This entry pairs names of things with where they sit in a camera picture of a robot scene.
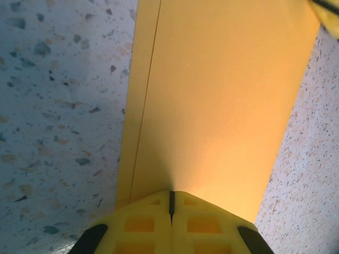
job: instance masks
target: square hole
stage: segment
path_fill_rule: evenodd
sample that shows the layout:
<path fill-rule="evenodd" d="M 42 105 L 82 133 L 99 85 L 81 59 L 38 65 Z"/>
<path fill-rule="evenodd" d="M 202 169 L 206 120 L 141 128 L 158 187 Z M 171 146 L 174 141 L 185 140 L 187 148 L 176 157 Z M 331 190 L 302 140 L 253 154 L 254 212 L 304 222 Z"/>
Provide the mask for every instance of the square hole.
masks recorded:
<path fill-rule="evenodd" d="M 113 254 L 154 254 L 153 242 L 118 242 Z"/>
<path fill-rule="evenodd" d="M 154 232 L 154 218 L 150 215 L 133 215 L 127 218 L 126 232 Z"/>
<path fill-rule="evenodd" d="M 220 242 L 193 242 L 194 254 L 232 254 L 231 246 Z"/>
<path fill-rule="evenodd" d="M 192 216 L 187 219 L 187 232 L 220 234 L 219 220 L 213 216 Z"/>

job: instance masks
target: yellow plastic wall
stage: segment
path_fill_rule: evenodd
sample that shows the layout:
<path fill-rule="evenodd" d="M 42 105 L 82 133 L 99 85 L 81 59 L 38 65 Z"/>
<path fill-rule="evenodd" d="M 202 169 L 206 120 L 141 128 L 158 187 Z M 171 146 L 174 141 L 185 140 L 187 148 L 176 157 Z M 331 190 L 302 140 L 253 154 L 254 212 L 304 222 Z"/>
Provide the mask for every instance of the yellow plastic wall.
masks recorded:
<path fill-rule="evenodd" d="M 318 28 L 306 0 L 140 0 L 117 208 L 172 189 L 254 222 Z"/>

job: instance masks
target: speckled floor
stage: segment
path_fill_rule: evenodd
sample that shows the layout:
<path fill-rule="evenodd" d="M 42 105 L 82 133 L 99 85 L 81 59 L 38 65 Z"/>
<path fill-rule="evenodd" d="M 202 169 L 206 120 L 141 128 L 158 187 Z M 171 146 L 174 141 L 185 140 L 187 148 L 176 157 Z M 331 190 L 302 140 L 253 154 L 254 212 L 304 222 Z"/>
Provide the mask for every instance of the speckled floor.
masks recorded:
<path fill-rule="evenodd" d="M 0 254 L 67 253 L 113 211 L 137 0 L 0 2 Z M 257 226 L 339 248 L 339 43 L 320 31 Z"/>

